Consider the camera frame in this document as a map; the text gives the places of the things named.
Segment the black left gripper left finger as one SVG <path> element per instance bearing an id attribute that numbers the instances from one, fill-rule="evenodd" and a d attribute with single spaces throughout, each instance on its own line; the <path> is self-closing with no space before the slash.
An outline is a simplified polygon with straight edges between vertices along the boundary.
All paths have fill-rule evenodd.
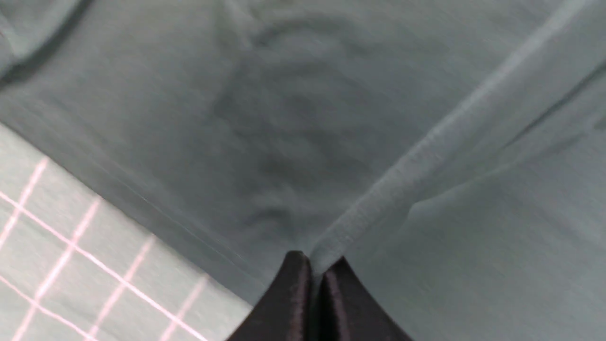
<path id="1" fill-rule="evenodd" d="M 306 341 L 311 266 L 301 251 L 286 253 L 269 288 L 229 336 L 230 341 Z"/>

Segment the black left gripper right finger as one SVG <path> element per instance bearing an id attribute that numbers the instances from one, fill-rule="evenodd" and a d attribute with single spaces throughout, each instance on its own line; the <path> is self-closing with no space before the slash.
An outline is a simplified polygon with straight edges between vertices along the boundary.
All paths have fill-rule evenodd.
<path id="1" fill-rule="evenodd" d="M 320 284 L 320 341 L 410 341 L 412 338 L 374 300 L 344 257 Z"/>

